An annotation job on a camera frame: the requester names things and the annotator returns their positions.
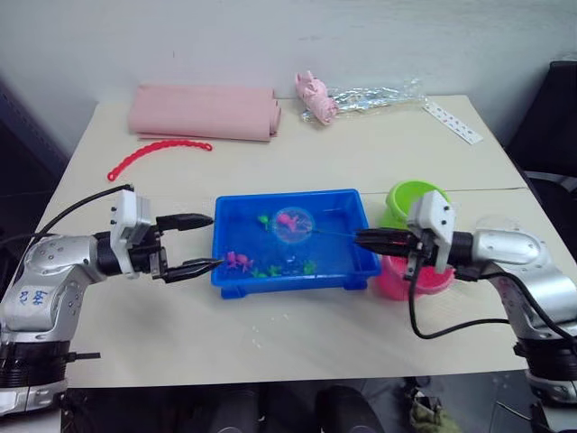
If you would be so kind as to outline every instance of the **pink toy fish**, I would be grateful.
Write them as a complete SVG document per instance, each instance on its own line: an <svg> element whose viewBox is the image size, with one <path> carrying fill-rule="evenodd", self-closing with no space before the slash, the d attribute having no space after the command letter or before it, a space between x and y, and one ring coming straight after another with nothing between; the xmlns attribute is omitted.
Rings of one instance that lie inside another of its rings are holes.
<svg viewBox="0 0 577 433"><path fill-rule="evenodd" d="M325 83L313 77L310 70L304 76L297 74L297 95L322 124L330 124L339 111L334 99L328 96Z"/></svg>
<svg viewBox="0 0 577 433"><path fill-rule="evenodd" d="M249 258L244 254L237 254L236 262L243 267L243 272L247 272L252 267L254 260L249 260Z"/></svg>
<svg viewBox="0 0 577 433"><path fill-rule="evenodd" d="M237 255L234 253L234 251L230 251L228 253L226 253L226 262L228 263L227 268L235 268L236 269L236 265L239 264L236 261Z"/></svg>
<svg viewBox="0 0 577 433"><path fill-rule="evenodd" d="M291 232L297 231L298 216L291 217L289 214L282 213L277 216L277 222L284 224Z"/></svg>

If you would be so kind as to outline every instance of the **white ruler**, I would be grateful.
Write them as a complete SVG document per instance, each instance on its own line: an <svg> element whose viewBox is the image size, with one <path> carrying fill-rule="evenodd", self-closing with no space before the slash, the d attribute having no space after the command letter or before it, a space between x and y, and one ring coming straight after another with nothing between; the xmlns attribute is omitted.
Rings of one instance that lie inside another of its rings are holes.
<svg viewBox="0 0 577 433"><path fill-rule="evenodd" d="M455 134L463 138L468 144L476 144L483 139L481 134L473 131L461 119L449 113L436 102L431 100L427 101L425 104L425 110Z"/></svg>

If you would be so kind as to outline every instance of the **pink towel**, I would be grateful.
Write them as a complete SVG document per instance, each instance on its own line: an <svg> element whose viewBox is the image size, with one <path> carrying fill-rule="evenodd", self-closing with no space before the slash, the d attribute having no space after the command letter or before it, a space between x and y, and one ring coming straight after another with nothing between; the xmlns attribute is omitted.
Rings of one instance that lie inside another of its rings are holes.
<svg viewBox="0 0 577 433"><path fill-rule="evenodd" d="M271 88L154 86L136 91L129 129L140 138L212 137L267 142L280 106Z"/></svg>

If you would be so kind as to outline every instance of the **tabletop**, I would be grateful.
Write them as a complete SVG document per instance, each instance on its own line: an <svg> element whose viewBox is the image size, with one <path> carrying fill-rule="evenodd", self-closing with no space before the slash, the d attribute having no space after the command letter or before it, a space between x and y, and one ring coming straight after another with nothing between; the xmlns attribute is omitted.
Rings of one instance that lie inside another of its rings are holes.
<svg viewBox="0 0 577 433"><path fill-rule="evenodd" d="M209 140L213 152L171 149L138 160L117 182L131 182L151 200L154 216L213 215L220 195L357 188L370 223L386 192L418 178L447 189L457 229L473 230L490 216L509 217L548 242L557 265L577 280L577 267L545 213L466 97L435 101L485 140L470 146L424 111L335 121L319 130L283 102L279 137L271 143ZM105 175L141 143L126 132L128 106L99 105L59 188L47 221L68 204L111 184ZM67 216L54 229L91 234L107 229L114 198ZM163 236L169 262L211 251L212 227ZM456 282L417 302L419 324L437 330L474 318L503 318L486 282ZM209 276L170 285L122 276L87 290L72 349L102 359L70 364L74 387L263 382L524 368L515 336L503 325L475 327L432 341L414 336L406 303L363 291L300 290L223 300Z"/></svg>

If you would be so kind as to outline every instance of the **blue plastic tray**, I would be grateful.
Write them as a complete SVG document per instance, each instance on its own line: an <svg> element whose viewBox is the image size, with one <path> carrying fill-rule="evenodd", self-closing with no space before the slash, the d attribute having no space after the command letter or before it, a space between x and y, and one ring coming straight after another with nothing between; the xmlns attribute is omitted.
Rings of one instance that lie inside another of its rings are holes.
<svg viewBox="0 0 577 433"><path fill-rule="evenodd" d="M310 237L297 244L282 242L271 227L275 215L287 207L302 208L315 221ZM260 216L268 217L268 227ZM377 256L353 242L354 230L366 227L356 189L220 197L213 257L226 259L227 253L235 252L254 262L246 272L223 263L211 281L221 287L224 299L277 290L365 289L367 279L380 274ZM276 272L270 271L271 266L277 267Z"/></svg>

